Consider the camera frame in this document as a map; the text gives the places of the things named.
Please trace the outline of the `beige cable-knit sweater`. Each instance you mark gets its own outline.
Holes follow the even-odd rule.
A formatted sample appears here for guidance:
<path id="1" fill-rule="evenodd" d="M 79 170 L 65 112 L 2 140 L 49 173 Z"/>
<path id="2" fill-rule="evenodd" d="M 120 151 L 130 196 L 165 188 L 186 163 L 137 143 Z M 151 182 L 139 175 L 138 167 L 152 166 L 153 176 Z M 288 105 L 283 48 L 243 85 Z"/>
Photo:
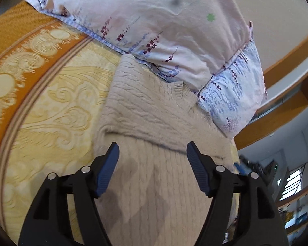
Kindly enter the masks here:
<path id="1" fill-rule="evenodd" d="M 124 55 L 94 130 L 93 152 L 111 143 L 120 157 L 96 205 L 113 245 L 194 245 L 211 201 L 186 156 L 195 142 L 233 169 L 234 142 L 224 136 L 183 82 L 166 83 Z"/>

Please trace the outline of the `wooden bedside shelf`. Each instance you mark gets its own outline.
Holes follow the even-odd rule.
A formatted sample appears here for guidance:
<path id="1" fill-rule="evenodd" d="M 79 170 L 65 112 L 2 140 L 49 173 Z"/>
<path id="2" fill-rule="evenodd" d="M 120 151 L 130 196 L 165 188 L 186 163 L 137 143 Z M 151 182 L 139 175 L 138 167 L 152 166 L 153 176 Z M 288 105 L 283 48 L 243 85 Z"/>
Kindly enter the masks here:
<path id="1" fill-rule="evenodd" d="M 287 235 L 298 232 L 308 225 L 308 186 L 300 192 L 277 202 L 278 210 L 292 215 L 291 219 L 285 221 L 284 228 Z"/>

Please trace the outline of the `yellow patterned bedspread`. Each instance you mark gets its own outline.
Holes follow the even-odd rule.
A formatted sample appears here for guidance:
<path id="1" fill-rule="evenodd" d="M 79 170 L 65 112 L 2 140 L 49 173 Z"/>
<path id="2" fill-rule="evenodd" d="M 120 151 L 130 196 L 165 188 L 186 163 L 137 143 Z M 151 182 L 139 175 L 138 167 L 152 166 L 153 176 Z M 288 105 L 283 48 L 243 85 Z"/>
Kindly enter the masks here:
<path id="1" fill-rule="evenodd" d="M 90 163 L 120 55 L 20 2 L 0 15 L 0 225 L 17 242 L 50 172 Z"/>

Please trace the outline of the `wooden headboard frame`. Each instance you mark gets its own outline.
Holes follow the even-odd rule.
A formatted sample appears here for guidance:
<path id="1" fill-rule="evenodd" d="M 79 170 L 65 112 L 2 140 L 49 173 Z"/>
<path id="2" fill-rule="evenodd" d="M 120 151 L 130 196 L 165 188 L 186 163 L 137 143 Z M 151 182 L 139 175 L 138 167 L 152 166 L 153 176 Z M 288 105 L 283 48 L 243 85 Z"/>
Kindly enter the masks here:
<path id="1" fill-rule="evenodd" d="M 308 107 L 308 37 L 264 72 L 269 101 L 236 137 L 238 150 L 274 133 Z"/>

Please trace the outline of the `pink floral pillow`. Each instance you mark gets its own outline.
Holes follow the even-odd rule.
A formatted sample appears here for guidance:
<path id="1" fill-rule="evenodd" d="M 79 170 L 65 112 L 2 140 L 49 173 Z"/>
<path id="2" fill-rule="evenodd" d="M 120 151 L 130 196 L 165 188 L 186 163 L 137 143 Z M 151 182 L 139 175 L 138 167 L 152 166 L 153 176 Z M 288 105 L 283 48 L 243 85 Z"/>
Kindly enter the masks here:
<path id="1" fill-rule="evenodd" d="M 234 0 L 26 1 L 196 92 L 250 37 Z"/>
<path id="2" fill-rule="evenodd" d="M 252 38 L 212 76 L 198 97 L 198 105 L 228 138 L 246 127 L 265 97 L 263 70 Z"/>

